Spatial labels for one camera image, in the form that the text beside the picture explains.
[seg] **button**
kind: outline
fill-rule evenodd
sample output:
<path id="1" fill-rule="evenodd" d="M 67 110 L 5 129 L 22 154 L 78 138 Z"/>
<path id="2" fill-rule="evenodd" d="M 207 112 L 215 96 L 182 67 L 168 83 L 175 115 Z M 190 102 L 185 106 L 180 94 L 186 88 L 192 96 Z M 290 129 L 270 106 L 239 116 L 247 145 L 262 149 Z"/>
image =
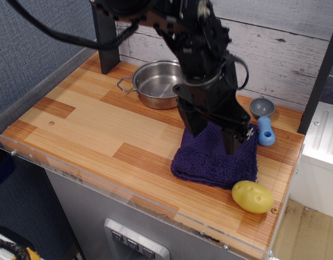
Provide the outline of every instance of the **button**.
<path id="1" fill-rule="evenodd" d="M 123 236 L 115 231 L 111 231 L 112 232 L 112 236 L 114 239 L 116 239 L 117 241 L 123 242 Z"/>
<path id="2" fill-rule="evenodd" d="M 139 250 L 138 243 L 134 242 L 133 240 L 127 239 L 127 244 L 130 248 L 133 248 L 134 250 Z"/>
<path id="3" fill-rule="evenodd" d="M 155 259 L 155 253 L 153 251 L 151 251 L 150 249 L 143 247 L 143 252 L 144 252 L 144 255 L 146 255 L 152 259 Z"/>

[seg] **control panel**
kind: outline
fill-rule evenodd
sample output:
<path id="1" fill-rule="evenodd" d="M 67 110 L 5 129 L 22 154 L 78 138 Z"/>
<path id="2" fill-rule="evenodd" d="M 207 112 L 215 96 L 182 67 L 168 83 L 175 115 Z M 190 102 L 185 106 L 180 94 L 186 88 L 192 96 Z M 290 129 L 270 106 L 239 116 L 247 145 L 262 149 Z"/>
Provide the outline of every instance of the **control panel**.
<path id="1" fill-rule="evenodd" d="M 151 259 L 170 260 L 170 252 L 166 247 L 111 218 L 105 219 L 104 229 L 107 239 L 114 239 L 117 242 L 121 242 Z"/>

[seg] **blue plastic peg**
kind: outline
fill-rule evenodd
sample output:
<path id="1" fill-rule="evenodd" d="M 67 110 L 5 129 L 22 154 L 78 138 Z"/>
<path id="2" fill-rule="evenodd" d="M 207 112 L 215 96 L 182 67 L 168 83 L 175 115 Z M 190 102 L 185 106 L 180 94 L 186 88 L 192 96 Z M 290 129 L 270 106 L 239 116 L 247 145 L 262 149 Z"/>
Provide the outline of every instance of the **blue plastic peg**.
<path id="1" fill-rule="evenodd" d="M 276 136 L 271 128 L 271 120 L 266 116 L 258 119 L 258 143 L 263 146 L 271 146 L 275 143 Z"/>

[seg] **black cable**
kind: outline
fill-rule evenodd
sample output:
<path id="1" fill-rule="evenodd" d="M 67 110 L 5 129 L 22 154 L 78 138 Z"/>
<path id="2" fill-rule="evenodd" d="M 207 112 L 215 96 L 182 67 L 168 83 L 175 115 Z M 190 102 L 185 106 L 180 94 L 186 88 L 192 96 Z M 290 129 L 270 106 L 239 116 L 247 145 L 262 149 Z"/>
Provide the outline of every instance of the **black cable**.
<path id="1" fill-rule="evenodd" d="M 240 59 L 240 58 L 234 56 L 234 55 L 231 55 L 231 54 L 226 55 L 226 56 L 225 56 L 225 59 L 226 59 L 226 61 L 222 64 L 221 69 L 222 69 L 223 66 L 227 63 L 227 61 L 239 62 L 239 63 L 240 63 L 241 65 L 243 65 L 243 66 L 245 67 L 245 69 L 246 69 L 246 78 L 245 78 L 245 81 L 244 81 L 244 83 L 242 84 L 241 87 L 238 87 L 238 88 L 237 88 L 237 87 L 234 86 L 232 83 L 230 83 L 229 80 L 228 80 L 228 77 L 225 77 L 226 83 L 227 83 L 231 88 L 233 88 L 234 90 L 241 90 L 241 89 L 245 88 L 246 85 L 247 85 L 247 83 L 248 83 L 248 78 L 249 78 L 248 66 L 247 66 L 246 62 L 243 61 L 242 59 Z"/>
<path id="2" fill-rule="evenodd" d="M 28 250 L 20 245 L 0 239 L 0 248 L 14 254 L 16 260 L 31 260 Z"/>
<path id="3" fill-rule="evenodd" d="M 32 25 L 37 27 L 39 30 L 41 30 L 46 35 L 65 43 L 70 43 L 78 46 L 88 47 L 92 49 L 97 50 L 113 50 L 117 48 L 125 39 L 127 39 L 129 36 L 131 36 L 137 29 L 138 24 L 136 22 L 133 22 L 130 27 L 125 29 L 119 36 L 113 38 L 107 43 L 96 43 L 91 40 L 65 34 L 56 30 L 53 30 L 40 21 L 38 21 L 35 17 L 33 17 L 26 9 L 20 5 L 20 3 L 17 0 L 7 0 L 7 2 L 28 22 L 30 22 Z"/>

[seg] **purple towel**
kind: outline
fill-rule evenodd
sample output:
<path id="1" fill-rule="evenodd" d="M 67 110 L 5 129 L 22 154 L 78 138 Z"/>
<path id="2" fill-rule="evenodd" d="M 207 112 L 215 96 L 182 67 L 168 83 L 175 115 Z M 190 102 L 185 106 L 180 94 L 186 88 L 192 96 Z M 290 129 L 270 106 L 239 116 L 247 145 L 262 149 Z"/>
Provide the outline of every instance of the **purple towel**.
<path id="1" fill-rule="evenodd" d="M 241 180 L 257 177 L 258 128 L 234 155 L 227 155 L 222 142 L 221 127 L 209 122 L 196 137 L 185 129 L 181 147 L 171 163 L 174 176 L 209 186 L 231 189 Z"/>

